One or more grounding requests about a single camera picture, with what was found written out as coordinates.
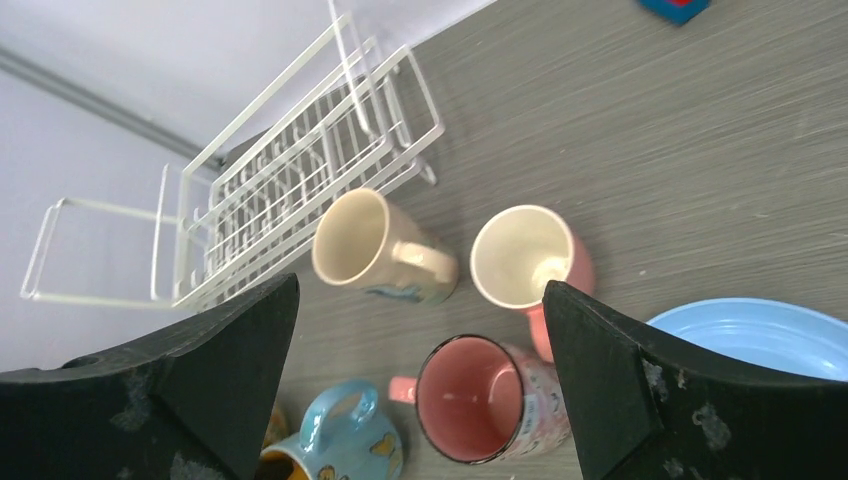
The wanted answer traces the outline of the blue plate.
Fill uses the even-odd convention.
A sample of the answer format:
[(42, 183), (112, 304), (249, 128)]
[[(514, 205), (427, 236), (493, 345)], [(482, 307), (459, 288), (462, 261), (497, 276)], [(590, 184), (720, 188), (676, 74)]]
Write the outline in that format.
[(675, 307), (647, 324), (736, 360), (808, 377), (847, 380), (847, 323), (803, 306), (717, 298)]

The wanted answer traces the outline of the pink patterned cup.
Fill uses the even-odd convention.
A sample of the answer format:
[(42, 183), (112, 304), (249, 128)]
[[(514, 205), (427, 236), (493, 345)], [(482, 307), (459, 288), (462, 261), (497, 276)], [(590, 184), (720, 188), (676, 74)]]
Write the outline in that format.
[(480, 335), (443, 341), (417, 376), (393, 378), (388, 396), (414, 405), (428, 442), (461, 464), (543, 454), (571, 433), (555, 368)]

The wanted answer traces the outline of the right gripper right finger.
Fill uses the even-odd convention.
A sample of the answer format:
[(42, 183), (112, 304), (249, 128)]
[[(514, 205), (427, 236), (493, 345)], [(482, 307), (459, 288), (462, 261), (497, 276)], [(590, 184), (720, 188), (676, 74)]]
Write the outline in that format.
[(587, 479), (843, 479), (847, 385), (735, 360), (547, 284), (544, 316)]

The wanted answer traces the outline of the blue mug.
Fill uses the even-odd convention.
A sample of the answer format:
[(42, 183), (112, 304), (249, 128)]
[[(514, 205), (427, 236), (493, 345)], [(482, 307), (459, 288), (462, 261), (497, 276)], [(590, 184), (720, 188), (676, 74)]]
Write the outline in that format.
[(351, 379), (319, 394), (300, 430), (264, 448), (260, 461), (291, 465), (289, 479), (400, 478), (402, 439), (379, 409), (379, 393), (367, 380)]

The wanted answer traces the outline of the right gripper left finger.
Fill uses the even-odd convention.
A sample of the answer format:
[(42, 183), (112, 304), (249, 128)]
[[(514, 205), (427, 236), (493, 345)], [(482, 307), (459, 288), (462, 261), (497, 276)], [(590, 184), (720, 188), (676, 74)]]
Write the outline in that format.
[(57, 369), (1, 376), (5, 479), (250, 479), (300, 300), (284, 273)]

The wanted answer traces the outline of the pink mug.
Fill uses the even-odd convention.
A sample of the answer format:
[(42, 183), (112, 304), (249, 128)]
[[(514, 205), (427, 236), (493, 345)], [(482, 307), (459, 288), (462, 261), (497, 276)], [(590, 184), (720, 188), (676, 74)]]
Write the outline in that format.
[(479, 293), (501, 308), (524, 314), (540, 358), (554, 361), (542, 299), (549, 281), (592, 295), (593, 262), (582, 240), (554, 211), (519, 205), (492, 217), (476, 236), (469, 261)]

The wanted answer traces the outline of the cream floral cup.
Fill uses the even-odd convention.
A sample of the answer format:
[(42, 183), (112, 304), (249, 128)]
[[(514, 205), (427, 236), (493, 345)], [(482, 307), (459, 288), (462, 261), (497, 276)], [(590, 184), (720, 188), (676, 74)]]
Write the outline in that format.
[(316, 229), (311, 260), (325, 283), (417, 304), (439, 304), (459, 279), (455, 255), (370, 188), (335, 200)]

